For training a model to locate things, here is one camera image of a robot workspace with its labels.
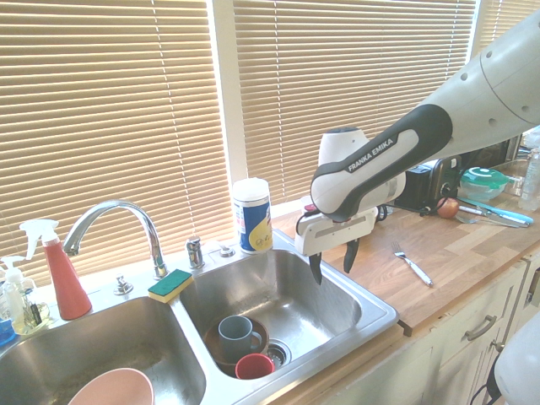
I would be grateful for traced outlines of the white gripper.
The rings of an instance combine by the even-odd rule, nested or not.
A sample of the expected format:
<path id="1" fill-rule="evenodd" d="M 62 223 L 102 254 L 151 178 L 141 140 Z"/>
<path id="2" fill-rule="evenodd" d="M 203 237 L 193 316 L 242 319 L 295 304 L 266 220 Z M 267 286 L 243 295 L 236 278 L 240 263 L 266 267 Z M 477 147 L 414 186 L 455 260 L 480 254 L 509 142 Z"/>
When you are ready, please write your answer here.
<path id="1" fill-rule="evenodd" d="M 361 237 L 368 235 L 375 226 L 377 208 L 355 214 L 345 222 L 335 222 L 318 210 L 304 213 L 296 226 L 295 249 L 303 256 L 309 256 L 313 278 L 321 284 L 321 253 L 336 246 L 346 244 L 343 271 L 350 273 L 358 254 Z"/>

